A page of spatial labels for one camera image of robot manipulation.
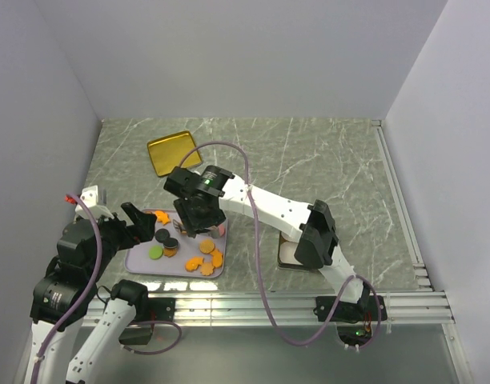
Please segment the black white sandwich cookie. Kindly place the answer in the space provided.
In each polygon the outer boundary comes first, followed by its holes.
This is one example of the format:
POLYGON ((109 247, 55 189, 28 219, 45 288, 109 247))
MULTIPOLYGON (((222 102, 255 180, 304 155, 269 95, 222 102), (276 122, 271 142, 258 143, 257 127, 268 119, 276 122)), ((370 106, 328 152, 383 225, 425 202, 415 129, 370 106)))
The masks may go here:
POLYGON ((179 242, 176 238, 167 238, 163 241, 163 247, 166 250, 177 250, 179 248, 179 242))

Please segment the metal tongs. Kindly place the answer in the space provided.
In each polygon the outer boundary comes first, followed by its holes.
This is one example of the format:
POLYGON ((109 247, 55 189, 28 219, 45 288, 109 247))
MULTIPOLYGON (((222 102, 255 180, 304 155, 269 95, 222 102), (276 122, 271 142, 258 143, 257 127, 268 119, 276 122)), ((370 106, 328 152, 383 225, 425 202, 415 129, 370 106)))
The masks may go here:
POLYGON ((188 232, 187 232, 187 229, 186 227, 183 225, 182 222, 179 222, 179 221, 176 221, 176 220, 173 220, 172 221, 172 225, 174 227, 174 229, 182 236, 187 236, 188 235, 188 232))

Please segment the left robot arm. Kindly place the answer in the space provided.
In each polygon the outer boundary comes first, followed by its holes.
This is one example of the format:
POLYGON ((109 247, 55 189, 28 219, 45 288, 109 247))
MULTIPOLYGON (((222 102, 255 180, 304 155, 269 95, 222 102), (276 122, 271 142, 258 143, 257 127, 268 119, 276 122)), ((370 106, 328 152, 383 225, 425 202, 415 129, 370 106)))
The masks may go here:
POLYGON ((57 242, 57 255, 35 286, 30 311, 32 346, 26 369, 27 383, 93 383, 98 363, 118 345, 118 338, 133 321, 150 311, 147 288, 122 280, 114 285, 97 325, 78 352, 74 343, 88 306, 97 293, 96 283, 120 251, 149 242, 156 217, 132 203, 121 205, 127 220, 101 206, 78 206, 57 242))

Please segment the orange fish cookie top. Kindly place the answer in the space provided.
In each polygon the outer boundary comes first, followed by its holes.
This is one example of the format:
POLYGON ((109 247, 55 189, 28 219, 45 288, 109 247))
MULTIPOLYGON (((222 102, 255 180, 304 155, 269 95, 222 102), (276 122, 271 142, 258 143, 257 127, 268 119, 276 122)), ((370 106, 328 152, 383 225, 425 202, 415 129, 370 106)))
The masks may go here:
POLYGON ((166 211, 155 210, 154 215, 157 219, 157 222, 161 222, 164 226, 171 222, 170 216, 166 211))

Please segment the orange fish cookie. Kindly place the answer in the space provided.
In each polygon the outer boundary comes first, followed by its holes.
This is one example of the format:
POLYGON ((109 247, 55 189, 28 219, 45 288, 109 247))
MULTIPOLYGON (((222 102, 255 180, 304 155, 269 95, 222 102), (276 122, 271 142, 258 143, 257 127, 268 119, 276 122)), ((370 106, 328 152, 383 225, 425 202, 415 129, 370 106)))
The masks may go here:
POLYGON ((157 219, 157 222, 161 222, 164 226, 171 222, 170 216, 166 211, 155 210, 154 215, 157 219))
POLYGON ((188 272, 196 271, 204 263, 204 257, 194 257, 187 260, 185 269, 188 272))
POLYGON ((214 268, 220 268, 223 265, 223 253, 218 249, 211 252, 211 263, 214 268))

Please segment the green macaron left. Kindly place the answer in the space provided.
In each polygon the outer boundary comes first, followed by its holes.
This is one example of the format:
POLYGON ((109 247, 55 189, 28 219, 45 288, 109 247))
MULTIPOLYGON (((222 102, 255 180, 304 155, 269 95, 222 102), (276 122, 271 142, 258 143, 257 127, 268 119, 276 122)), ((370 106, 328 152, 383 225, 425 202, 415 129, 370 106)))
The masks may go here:
POLYGON ((148 251, 148 257, 151 260, 158 260, 163 256, 163 248, 161 246, 152 246, 148 251))

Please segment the lilac plastic tray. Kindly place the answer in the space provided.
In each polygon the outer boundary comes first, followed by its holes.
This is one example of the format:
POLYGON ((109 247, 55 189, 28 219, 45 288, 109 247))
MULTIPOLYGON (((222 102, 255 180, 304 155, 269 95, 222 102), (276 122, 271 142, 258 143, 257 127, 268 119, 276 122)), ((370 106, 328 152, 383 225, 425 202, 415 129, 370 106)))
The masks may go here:
POLYGON ((186 235, 175 210, 145 209, 156 217, 149 242, 127 251, 124 265, 133 274, 217 278, 224 269, 228 222, 210 233, 186 235))

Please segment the gold tin lid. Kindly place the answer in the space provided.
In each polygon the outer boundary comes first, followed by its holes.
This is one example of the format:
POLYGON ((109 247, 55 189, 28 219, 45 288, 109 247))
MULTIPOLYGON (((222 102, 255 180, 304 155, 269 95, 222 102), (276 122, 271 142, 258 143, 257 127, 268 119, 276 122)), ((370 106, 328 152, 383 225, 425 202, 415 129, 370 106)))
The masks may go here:
POLYGON ((147 151, 158 177, 167 176, 196 147, 188 130, 149 141, 147 151))

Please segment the round waffle cookie lower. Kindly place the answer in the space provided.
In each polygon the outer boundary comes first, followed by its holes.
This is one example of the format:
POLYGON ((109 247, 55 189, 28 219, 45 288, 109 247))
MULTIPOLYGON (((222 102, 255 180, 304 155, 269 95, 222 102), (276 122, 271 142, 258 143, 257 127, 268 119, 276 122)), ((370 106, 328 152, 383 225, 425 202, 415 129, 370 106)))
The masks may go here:
POLYGON ((199 250, 203 254, 210 254, 215 250, 215 244, 210 239, 203 240, 199 243, 199 250))

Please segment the orange fish cookie bottom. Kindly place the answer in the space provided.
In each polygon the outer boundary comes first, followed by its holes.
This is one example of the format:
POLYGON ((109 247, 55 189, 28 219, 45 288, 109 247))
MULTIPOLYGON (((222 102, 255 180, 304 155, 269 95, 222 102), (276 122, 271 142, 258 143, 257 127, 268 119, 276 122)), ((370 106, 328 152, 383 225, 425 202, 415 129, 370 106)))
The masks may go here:
POLYGON ((196 271, 204 263, 204 257, 194 257, 187 260, 185 269, 188 272, 196 271))

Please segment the orange fish cookie right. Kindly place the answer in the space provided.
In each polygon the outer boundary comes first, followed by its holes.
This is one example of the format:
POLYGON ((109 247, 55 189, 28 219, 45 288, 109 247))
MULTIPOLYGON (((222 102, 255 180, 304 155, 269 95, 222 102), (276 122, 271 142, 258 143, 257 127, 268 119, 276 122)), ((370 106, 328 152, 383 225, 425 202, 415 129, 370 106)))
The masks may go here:
POLYGON ((211 252, 211 263, 214 268, 220 268, 223 265, 223 253, 218 249, 211 252))

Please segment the orange leaf cookie bottom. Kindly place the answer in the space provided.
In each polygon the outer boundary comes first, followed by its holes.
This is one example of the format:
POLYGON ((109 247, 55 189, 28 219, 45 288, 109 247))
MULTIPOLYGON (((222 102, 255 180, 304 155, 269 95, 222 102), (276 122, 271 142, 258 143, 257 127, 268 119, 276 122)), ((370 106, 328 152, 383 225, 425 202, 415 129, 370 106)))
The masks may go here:
POLYGON ((202 276, 211 276, 215 271, 215 267, 212 262, 204 262, 200 266, 200 273, 202 276))

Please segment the gold cookie tin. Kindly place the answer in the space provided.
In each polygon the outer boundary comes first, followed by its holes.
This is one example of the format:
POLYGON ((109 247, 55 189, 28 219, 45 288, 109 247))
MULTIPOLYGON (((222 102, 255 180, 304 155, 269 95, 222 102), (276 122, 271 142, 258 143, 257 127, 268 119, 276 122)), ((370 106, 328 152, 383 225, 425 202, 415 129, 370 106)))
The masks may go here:
POLYGON ((302 238, 301 242, 292 242, 283 234, 279 235, 277 261, 279 267, 285 269, 318 270, 323 267, 323 259, 313 241, 302 238))

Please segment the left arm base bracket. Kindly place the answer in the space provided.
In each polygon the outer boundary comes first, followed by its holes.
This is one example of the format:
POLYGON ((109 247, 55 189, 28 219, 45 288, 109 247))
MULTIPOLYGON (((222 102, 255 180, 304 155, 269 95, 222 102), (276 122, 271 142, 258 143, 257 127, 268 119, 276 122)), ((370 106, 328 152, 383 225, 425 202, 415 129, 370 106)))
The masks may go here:
MULTIPOLYGON (((174 298, 149 298, 145 310, 140 310, 135 322, 168 321, 172 322, 175 312, 174 298)), ((153 336, 155 325, 128 327, 119 337, 124 346, 145 346, 153 336)))

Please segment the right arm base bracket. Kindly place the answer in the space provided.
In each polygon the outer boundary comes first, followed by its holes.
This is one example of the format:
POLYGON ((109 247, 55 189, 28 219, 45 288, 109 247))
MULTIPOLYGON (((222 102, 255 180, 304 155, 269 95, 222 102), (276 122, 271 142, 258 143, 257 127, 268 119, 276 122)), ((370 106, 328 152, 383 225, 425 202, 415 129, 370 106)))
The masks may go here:
POLYGON ((376 335, 376 328, 388 320, 384 298, 368 296, 356 304, 339 301, 330 322, 336 324, 339 340, 346 348, 360 350, 376 335))

